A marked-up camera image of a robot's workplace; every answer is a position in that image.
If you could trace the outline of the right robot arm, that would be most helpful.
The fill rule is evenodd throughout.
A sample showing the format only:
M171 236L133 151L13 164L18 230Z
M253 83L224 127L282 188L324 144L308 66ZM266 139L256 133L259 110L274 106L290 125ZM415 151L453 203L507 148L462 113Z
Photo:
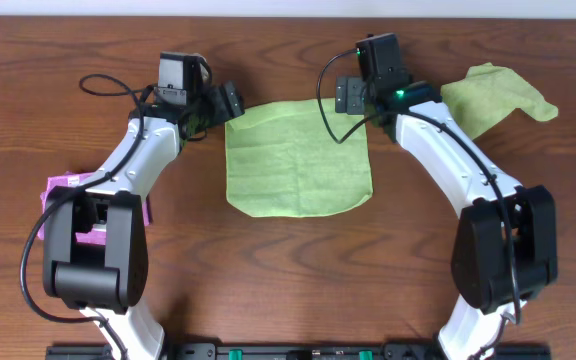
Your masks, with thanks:
M362 115L412 154L458 217L451 273L459 296L432 344L397 345L386 359L548 359L544 345L504 345L508 325L557 278L555 202L500 170L424 82L394 89L340 76L335 110Z

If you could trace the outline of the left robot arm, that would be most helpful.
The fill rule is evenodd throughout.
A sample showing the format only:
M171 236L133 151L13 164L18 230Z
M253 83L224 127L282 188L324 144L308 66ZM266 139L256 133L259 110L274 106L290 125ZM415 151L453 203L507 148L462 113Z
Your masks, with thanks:
M56 210L43 225L43 284L85 319L97 322L114 359L157 359L163 327L143 298L148 276L145 201L154 183L195 134L244 112L233 82L194 103L160 98L130 115L127 132L103 165L78 186L56 186L46 197Z

